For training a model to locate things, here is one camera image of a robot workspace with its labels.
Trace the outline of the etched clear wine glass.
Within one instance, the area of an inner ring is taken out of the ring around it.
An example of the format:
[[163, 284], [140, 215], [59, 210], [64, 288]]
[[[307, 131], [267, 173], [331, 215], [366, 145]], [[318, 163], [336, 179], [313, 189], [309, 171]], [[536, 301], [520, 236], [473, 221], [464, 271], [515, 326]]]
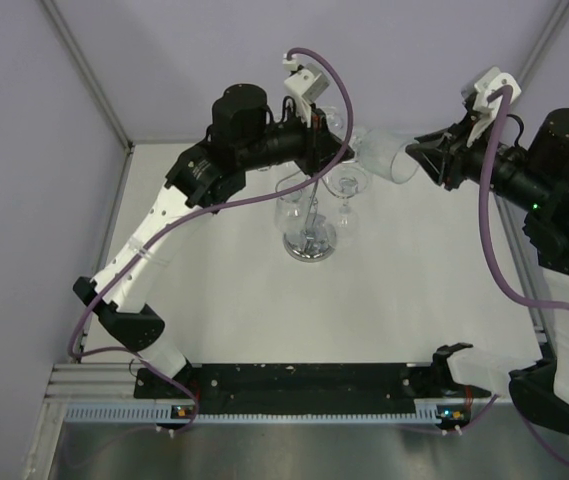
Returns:
[[337, 107], [324, 106], [322, 110], [326, 117], [326, 122], [329, 129], [333, 132], [341, 132], [344, 127], [344, 119], [341, 111]]

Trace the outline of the clear glass tumbler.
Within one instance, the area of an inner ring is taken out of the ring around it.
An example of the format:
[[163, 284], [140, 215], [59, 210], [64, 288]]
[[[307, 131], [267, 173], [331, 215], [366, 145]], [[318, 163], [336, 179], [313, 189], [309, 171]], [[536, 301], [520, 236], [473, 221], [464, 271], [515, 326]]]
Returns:
[[412, 135], [387, 128], [357, 129], [351, 147], [357, 162], [373, 176], [402, 185], [417, 173], [419, 165], [406, 148], [415, 143]]

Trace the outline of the small clear wine glass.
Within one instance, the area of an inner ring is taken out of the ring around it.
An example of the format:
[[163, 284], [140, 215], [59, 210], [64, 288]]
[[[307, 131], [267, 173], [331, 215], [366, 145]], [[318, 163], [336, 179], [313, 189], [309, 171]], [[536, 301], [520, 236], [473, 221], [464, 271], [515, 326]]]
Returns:
[[276, 199], [275, 225], [287, 241], [298, 243], [302, 238], [309, 213], [312, 189], [305, 187]]

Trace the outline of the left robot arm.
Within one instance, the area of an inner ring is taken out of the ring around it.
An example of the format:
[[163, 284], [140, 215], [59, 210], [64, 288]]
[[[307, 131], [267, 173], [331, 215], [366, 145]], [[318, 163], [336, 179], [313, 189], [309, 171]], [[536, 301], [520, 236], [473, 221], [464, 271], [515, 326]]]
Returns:
[[289, 93], [274, 118], [265, 90], [254, 84], [226, 88], [211, 107], [204, 137], [183, 151], [165, 176], [154, 204], [111, 262], [73, 286], [83, 302], [68, 353], [79, 359], [77, 343], [87, 321], [97, 317], [116, 340], [116, 350], [137, 357], [156, 374], [169, 396], [190, 387], [188, 360], [165, 332], [165, 322], [147, 299], [178, 250], [218, 212], [237, 208], [236, 194], [253, 170], [295, 163], [308, 183], [342, 160], [352, 158], [353, 124], [335, 135], [313, 94]]

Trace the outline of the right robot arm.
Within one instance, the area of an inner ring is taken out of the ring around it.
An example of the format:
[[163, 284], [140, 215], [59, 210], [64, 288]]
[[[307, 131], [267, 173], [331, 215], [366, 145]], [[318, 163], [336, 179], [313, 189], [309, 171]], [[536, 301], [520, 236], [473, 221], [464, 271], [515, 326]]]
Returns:
[[[462, 122], [410, 143], [405, 151], [438, 186], [453, 190], [466, 180], [480, 187], [480, 242], [491, 275], [518, 304], [569, 312], [569, 299], [534, 300], [515, 293], [497, 270], [488, 238], [489, 194], [526, 212], [523, 233], [537, 252], [540, 267], [569, 276], [569, 108], [551, 111], [530, 147], [500, 143], [507, 118], [472, 140], [475, 121]], [[555, 357], [510, 372], [508, 394], [529, 422], [569, 435], [569, 320], [556, 325]]]

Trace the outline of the chrome wine glass rack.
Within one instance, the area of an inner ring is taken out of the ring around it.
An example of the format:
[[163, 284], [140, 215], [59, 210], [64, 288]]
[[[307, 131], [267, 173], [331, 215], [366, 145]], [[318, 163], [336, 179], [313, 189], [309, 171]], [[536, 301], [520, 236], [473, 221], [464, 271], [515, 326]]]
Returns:
[[[351, 163], [359, 165], [356, 161], [348, 161], [340, 165]], [[360, 218], [358, 227], [354, 232], [342, 232], [335, 225], [339, 200], [327, 188], [331, 171], [322, 179], [307, 186], [312, 189], [312, 193], [309, 213], [305, 228], [302, 231], [301, 240], [298, 243], [292, 243], [287, 241], [281, 233], [282, 243], [286, 252], [298, 261], [317, 263], [325, 260], [335, 253], [336, 250], [349, 246], [358, 233]]]

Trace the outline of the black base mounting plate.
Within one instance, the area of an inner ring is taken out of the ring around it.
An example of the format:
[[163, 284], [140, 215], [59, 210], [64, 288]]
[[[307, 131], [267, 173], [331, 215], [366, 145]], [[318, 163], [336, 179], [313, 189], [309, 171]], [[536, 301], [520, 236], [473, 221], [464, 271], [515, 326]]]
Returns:
[[176, 381], [202, 415], [413, 413], [418, 399], [484, 399], [478, 387], [446, 385], [429, 366], [402, 363], [187, 366]]

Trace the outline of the right controller board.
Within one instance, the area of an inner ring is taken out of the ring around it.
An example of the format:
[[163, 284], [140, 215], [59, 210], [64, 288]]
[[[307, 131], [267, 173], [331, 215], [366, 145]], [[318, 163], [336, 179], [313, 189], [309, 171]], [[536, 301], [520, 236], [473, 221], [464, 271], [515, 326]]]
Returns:
[[465, 399], [416, 399], [415, 410], [431, 423], [467, 424], [471, 420], [471, 407]]

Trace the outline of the controller board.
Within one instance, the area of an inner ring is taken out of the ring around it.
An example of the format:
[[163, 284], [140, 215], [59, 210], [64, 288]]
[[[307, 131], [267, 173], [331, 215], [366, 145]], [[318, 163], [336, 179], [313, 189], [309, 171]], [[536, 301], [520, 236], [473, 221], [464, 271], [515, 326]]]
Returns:
[[182, 424], [194, 413], [192, 405], [166, 403], [72, 403], [65, 413], [67, 423]]
[[471, 420], [471, 407], [465, 399], [416, 399], [415, 410], [431, 423], [467, 424]]

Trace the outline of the left controller board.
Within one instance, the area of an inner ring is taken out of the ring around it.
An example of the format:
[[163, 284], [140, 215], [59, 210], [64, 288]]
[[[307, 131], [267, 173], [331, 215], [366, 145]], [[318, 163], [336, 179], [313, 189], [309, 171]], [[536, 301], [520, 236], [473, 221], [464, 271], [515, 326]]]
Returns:
[[194, 413], [192, 405], [166, 403], [72, 403], [65, 413], [67, 423], [182, 424]]

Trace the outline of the aluminium frame rail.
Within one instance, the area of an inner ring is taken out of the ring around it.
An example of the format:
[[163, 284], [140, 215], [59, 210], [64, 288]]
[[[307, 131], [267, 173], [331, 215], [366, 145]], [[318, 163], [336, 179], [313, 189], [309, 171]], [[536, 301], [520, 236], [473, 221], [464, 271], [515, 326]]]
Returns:
[[141, 365], [69, 364], [56, 366], [45, 394], [50, 400], [137, 401], [190, 405], [196, 396], [170, 384]]

